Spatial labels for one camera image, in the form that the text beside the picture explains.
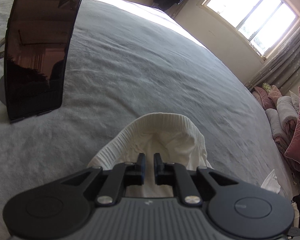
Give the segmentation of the grey bed sheet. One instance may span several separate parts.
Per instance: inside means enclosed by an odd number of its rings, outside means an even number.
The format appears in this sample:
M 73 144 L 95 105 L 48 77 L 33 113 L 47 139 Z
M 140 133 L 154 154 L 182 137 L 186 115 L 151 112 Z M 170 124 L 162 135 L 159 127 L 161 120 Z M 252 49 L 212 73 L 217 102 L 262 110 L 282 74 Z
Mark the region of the grey bed sheet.
M 154 9 L 132 3 L 83 0 L 61 108 L 10 124 L 0 101 L 0 239 L 9 236 L 2 209 L 11 197 L 86 168 L 148 113 L 188 117 L 215 169 L 255 185 L 275 171 L 281 195 L 292 198 L 290 170 L 253 95 L 186 31 L 154 17 Z

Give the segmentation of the small pink cushion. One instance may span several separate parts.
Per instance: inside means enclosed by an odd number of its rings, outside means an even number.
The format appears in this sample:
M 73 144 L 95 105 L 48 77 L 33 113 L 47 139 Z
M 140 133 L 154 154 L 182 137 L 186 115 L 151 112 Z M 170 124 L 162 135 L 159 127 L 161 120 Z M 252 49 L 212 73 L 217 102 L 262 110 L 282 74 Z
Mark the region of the small pink cushion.
M 255 86 L 252 94 L 264 110 L 276 109 L 277 101 L 282 97 L 280 90 L 268 83 L 263 83 L 261 87 Z

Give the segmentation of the folded grey pink quilt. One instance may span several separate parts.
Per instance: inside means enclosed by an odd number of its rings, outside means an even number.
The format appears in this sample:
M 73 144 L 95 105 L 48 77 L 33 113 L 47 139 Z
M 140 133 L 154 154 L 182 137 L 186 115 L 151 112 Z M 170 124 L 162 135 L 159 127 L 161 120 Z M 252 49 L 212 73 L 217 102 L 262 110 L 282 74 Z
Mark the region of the folded grey pink quilt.
M 286 151 L 292 142 L 298 121 L 298 112 L 293 105 L 292 98 L 290 96 L 279 97 L 276 109 L 266 109 L 265 113 L 270 123 L 273 140 L 279 152 L 291 169 L 300 171 L 300 164 L 286 156 Z

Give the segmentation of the black tablet on stand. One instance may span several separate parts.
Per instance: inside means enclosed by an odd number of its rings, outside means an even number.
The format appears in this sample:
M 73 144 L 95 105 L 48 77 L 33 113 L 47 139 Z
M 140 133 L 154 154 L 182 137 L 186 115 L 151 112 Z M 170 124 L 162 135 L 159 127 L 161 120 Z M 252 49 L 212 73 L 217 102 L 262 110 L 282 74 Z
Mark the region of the black tablet on stand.
M 3 75 L 11 123 L 61 107 L 66 61 L 81 1 L 13 1 Z

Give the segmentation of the window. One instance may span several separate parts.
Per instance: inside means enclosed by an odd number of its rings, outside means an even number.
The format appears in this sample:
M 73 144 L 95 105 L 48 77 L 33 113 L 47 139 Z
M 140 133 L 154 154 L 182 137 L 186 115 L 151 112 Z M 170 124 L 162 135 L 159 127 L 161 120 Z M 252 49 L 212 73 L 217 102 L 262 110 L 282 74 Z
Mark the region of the window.
M 200 7 L 219 16 L 264 60 L 300 22 L 289 0 L 203 0 Z

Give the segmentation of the grey patterned curtain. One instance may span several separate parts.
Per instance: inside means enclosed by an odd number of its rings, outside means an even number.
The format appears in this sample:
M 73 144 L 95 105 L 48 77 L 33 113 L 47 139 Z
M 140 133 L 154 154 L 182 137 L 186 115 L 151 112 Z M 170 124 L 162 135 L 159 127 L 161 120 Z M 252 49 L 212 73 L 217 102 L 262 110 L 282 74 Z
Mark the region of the grey patterned curtain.
M 281 93 L 287 93 L 300 80 L 300 27 L 282 45 L 278 52 L 246 84 L 252 91 L 263 83 L 275 85 Z

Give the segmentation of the white tissue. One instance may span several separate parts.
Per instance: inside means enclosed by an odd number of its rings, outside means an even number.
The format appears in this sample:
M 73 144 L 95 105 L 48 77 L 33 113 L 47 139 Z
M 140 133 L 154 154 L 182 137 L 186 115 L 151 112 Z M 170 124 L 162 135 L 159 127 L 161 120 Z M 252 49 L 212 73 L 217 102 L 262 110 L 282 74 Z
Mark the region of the white tissue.
M 278 178 L 277 175 L 275 173 L 275 170 L 272 170 L 267 177 L 265 178 L 265 180 L 263 181 L 263 183 L 261 184 L 261 188 L 271 191 L 273 193 L 279 194 L 280 190 L 281 190 L 281 185 L 278 182 Z

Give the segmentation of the white garment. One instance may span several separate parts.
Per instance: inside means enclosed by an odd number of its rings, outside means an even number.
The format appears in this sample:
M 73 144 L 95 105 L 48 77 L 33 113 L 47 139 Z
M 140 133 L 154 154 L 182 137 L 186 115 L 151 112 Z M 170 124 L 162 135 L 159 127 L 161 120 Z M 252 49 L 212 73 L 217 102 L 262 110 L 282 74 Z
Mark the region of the white garment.
M 146 114 L 127 125 L 106 144 L 88 164 L 111 170 L 116 164 L 134 162 L 140 153 L 146 156 L 145 183 L 129 186 L 128 197 L 171 197 L 172 188 L 158 186 L 154 181 L 153 155 L 159 153 L 162 161 L 184 165 L 188 170 L 198 166 L 211 167 L 207 160 L 205 138 L 186 116 L 172 113 Z

